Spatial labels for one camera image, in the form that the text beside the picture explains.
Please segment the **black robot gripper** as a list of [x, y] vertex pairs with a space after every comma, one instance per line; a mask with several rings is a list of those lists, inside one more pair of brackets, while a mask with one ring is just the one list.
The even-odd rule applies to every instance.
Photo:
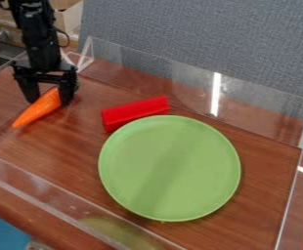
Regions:
[[28, 61], [19, 61], [12, 62], [12, 68], [14, 77], [31, 104], [40, 97], [38, 83], [58, 84], [62, 105], [67, 106], [71, 103], [79, 90], [78, 68], [74, 65], [60, 62], [50, 70], [40, 70], [34, 68]]

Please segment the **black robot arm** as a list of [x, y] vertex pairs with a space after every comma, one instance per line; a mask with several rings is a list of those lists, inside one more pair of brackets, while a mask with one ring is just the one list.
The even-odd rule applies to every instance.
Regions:
[[14, 77], [27, 101], [40, 98], [39, 84], [56, 84], [59, 101], [67, 106], [79, 89], [78, 68], [63, 61], [55, 15], [48, 0], [0, 0], [0, 9], [10, 11], [22, 31], [28, 58], [12, 62]]

